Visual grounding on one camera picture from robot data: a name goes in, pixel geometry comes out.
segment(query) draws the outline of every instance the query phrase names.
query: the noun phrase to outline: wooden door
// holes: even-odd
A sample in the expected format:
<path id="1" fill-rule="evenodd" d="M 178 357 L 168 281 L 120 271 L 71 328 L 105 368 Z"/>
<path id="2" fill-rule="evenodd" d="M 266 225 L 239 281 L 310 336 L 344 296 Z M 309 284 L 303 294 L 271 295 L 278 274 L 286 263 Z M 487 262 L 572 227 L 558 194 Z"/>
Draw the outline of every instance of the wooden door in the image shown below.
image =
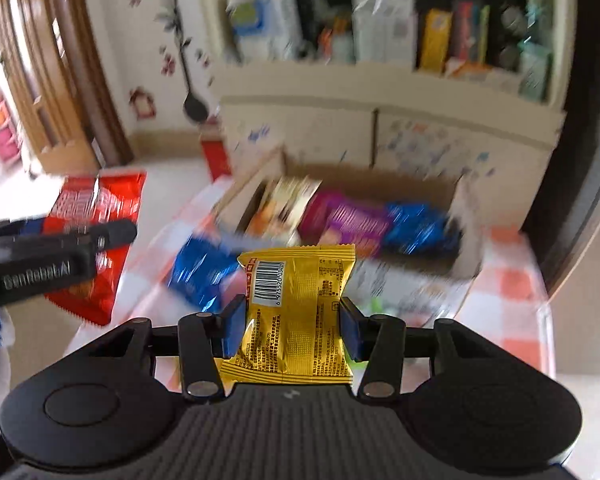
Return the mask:
<path id="1" fill-rule="evenodd" d="M 0 0 L 0 53 L 30 147 L 51 174 L 97 171 L 62 63 L 53 0 Z"/>

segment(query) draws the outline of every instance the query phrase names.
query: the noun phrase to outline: red snack bag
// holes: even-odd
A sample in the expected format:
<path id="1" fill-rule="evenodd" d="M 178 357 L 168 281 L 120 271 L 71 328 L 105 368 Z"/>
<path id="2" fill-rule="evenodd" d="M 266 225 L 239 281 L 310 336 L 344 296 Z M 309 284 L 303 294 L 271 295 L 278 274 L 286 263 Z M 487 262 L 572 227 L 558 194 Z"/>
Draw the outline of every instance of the red snack bag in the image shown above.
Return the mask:
<path id="1" fill-rule="evenodd" d="M 138 222 L 140 196 L 146 174 L 134 172 L 100 177 L 65 179 L 60 195 L 46 217 L 44 234 L 128 218 Z M 129 246 L 99 253 L 96 277 L 80 285 L 46 294 L 57 306 L 100 326 L 111 322 Z"/>

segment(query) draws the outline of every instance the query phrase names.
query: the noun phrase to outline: screw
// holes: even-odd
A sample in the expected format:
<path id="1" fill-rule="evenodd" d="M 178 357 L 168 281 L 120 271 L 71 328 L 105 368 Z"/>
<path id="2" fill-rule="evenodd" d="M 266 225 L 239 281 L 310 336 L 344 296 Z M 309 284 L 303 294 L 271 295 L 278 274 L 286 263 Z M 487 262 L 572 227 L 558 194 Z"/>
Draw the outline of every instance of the screw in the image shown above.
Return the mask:
<path id="1" fill-rule="evenodd" d="M 218 385 L 211 381 L 197 381 L 187 386 L 187 393 L 194 397 L 211 397 L 218 392 Z"/>
<path id="2" fill-rule="evenodd" d="M 365 384 L 362 391 L 367 397 L 371 397 L 372 399 L 386 399 L 394 394 L 395 389 L 389 383 L 376 381 L 375 383 Z"/>

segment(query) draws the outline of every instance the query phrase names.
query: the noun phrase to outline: floor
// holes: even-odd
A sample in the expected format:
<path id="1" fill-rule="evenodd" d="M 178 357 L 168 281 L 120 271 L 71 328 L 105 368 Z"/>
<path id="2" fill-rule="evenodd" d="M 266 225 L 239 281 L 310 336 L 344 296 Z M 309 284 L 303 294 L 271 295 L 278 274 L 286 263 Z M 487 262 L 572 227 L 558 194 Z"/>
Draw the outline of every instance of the floor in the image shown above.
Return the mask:
<path id="1" fill-rule="evenodd" d="M 558 379 L 584 412 L 570 467 L 600 480 L 600 230 L 552 299 Z"/>
<path id="2" fill-rule="evenodd" d="M 141 161 L 133 168 L 146 170 L 147 180 L 130 257 L 146 248 L 162 226 L 210 183 L 203 159 Z M 40 176 L 32 182 L 24 172 L 13 173 L 0 186 L 0 218 L 47 213 L 61 184 L 57 177 Z M 13 387 L 62 357 L 81 321 L 44 298 L 14 304 L 9 311 L 16 329 L 10 351 Z"/>

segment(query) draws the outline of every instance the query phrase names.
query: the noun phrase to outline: black circular pad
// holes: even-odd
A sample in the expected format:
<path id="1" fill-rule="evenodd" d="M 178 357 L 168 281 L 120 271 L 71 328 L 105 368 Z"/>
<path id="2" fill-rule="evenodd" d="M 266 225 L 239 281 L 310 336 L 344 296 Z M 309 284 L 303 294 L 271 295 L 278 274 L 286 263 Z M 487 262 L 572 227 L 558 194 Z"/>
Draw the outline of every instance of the black circular pad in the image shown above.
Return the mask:
<path id="1" fill-rule="evenodd" d="M 119 404 L 116 393 L 102 384 L 72 384 L 46 398 L 45 413 L 63 426 L 94 426 L 113 415 Z"/>
<path id="2" fill-rule="evenodd" d="M 151 446 L 173 412 L 167 389 L 125 360 L 67 360 L 11 392 L 0 430 L 12 450 L 44 468 L 95 468 Z"/>
<path id="3" fill-rule="evenodd" d="M 575 398 L 532 368 L 466 360 L 408 400 L 414 438 L 443 462 L 478 474 L 524 474 L 562 462 L 582 426 Z"/>

